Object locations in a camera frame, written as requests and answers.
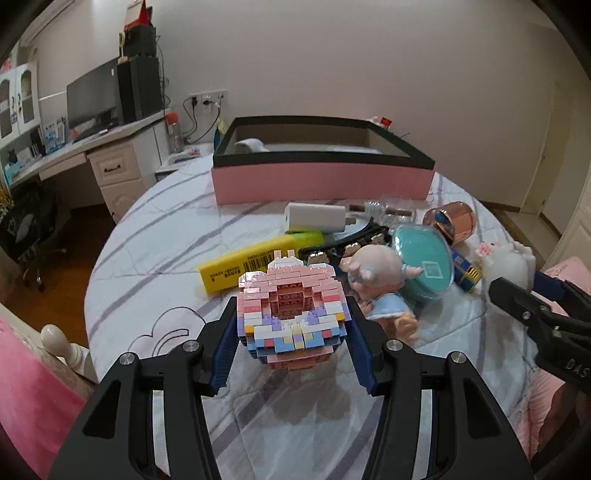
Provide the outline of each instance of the metal screw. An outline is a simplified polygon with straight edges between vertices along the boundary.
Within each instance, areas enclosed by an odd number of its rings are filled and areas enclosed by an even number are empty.
[[[183,343],[183,350],[185,352],[194,352],[199,348],[199,342],[197,340],[187,340]]]
[[[132,354],[131,352],[126,352],[123,353],[120,357],[119,357],[119,363],[121,365],[129,365],[134,363],[135,361],[135,355]]]
[[[399,350],[402,350],[403,346],[404,345],[400,340],[388,340],[386,342],[386,348],[388,348],[388,350],[392,350],[393,352],[398,352]]]
[[[452,360],[457,364],[463,364],[468,359],[462,352],[452,352]]]

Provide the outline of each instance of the teal round container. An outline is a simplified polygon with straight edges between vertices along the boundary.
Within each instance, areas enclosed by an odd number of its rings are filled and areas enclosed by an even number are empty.
[[[422,301],[440,297],[453,282],[452,253],[443,235],[430,226],[403,224],[393,237],[403,263],[424,268],[419,277],[406,281],[400,293]]]

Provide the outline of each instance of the drawer handle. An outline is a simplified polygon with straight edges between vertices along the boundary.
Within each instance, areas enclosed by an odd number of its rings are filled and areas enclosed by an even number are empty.
[[[118,168],[121,168],[121,165],[119,165],[119,164],[118,164],[116,167],[113,167],[113,168],[106,168],[106,169],[105,169],[105,173],[111,173],[112,171],[115,171],[115,170],[117,170]]]

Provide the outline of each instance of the rose gold cup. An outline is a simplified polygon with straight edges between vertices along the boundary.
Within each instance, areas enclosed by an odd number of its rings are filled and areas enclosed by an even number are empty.
[[[441,212],[449,224],[441,225],[435,218],[437,211]],[[464,202],[451,202],[432,208],[425,213],[423,225],[431,225],[439,230],[444,230],[444,235],[451,245],[463,242],[476,228],[476,216],[474,211]]]

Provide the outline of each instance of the blue gripper pad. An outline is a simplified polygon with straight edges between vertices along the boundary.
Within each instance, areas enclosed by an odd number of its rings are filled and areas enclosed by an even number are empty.
[[[382,350],[388,337],[379,323],[365,319],[353,297],[347,297],[347,304],[351,322],[346,322],[346,341],[357,380],[371,396],[384,395],[394,374]]]
[[[226,386],[239,342],[236,323],[236,297],[231,297],[220,319],[207,322],[197,338],[203,345],[197,378],[201,395],[214,397]]]

